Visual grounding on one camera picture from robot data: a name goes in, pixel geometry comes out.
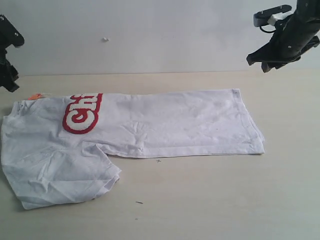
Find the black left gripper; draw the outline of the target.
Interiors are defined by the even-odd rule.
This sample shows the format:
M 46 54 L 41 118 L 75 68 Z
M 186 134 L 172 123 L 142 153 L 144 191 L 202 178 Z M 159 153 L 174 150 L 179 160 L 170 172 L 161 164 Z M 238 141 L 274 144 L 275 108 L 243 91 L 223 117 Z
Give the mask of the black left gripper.
M 7 48 L 13 45 L 19 48 L 25 44 L 24 37 L 3 15 L 0 15 L 0 86 L 9 92 L 15 92 L 19 86 L 15 81 L 19 78 L 16 68 L 6 59 Z

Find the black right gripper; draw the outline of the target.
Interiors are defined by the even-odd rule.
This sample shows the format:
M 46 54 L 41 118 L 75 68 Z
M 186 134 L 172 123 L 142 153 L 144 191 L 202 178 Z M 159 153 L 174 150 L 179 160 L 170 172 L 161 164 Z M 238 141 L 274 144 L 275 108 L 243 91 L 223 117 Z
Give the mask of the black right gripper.
M 246 57 L 249 66 L 261 63 L 263 73 L 283 67 L 298 58 L 302 49 L 320 31 L 320 2 L 298 0 L 296 10 L 273 44 L 267 43 Z

